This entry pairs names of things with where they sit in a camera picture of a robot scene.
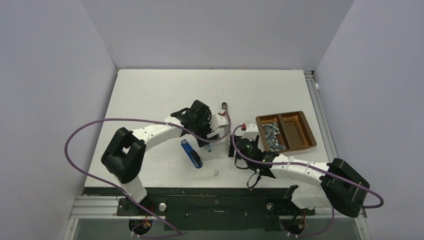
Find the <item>light blue staple box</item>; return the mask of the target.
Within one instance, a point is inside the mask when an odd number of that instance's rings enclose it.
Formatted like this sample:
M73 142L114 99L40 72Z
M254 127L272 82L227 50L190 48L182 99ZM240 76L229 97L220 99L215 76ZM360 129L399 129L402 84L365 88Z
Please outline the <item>light blue staple box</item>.
M207 150L208 153L211 153L213 151L212 145L211 144L207 144L205 145L205 148Z

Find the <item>silver black stapler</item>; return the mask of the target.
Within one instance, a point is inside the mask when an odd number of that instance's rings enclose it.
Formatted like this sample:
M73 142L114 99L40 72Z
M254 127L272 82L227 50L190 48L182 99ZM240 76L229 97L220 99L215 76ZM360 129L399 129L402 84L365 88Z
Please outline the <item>silver black stapler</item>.
M229 125L229 120L228 120L228 104L226 102L223 102L221 104L221 109L224 111L224 116L225 116L225 119L227 121L227 124L224 128L225 133L227 133L227 135L225 136L224 141L225 141L225 153L229 157L230 156L230 136L231 136L230 131L231 131L231 127Z

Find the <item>blue stapler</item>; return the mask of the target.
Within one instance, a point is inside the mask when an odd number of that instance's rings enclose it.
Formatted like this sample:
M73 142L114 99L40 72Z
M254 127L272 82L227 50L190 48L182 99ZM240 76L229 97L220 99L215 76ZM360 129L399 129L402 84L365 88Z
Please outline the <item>blue stapler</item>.
M203 166L203 162L199 154L192 148L192 146L189 144L189 142L186 139L183 139L180 143L181 147L183 148L184 152L194 165L196 169L200 169Z

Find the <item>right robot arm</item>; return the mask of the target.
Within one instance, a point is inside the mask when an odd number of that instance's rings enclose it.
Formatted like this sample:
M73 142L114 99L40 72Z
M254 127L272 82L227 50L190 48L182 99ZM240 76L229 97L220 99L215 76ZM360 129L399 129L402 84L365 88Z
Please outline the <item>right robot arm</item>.
M314 208L334 208L339 213L356 218L370 184L345 160L331 162L305 161L273 151L262 151L247 138L233 140L236 157L259 178L289 179L307 184L296 186L283 199L282 207L289 214Z

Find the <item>brown plastic divided tray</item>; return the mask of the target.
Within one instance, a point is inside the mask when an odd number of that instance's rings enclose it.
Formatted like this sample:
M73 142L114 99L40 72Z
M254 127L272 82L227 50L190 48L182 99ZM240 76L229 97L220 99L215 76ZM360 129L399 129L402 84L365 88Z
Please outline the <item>brown plastic divided tray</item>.
M262 115L257 116L255 120L265 151L270 151L270 149L266 142L262 124L268 124L272 122L277 123L282 135L282 137L279 137L279 139L283 140L286 145L286 150L278 151L276 153L303 151L317 145L309 123L302 111Z

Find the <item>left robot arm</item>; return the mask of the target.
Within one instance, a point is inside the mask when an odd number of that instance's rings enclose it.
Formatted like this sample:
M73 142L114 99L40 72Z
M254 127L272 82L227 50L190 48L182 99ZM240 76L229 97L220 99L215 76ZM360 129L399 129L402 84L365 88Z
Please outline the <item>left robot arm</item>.
M212 113L210 108L199 100L191 107L173 112L163 121L150 121L148 126L128 130L119 128L113 135L101 157L101 163L118 180L123 191L131 197L129 208L136 215L148 211L147 190L139 173L145 153L153 147L174 138L190 134L197 139L200 148L222 139L212 133L230 123L225 110Z

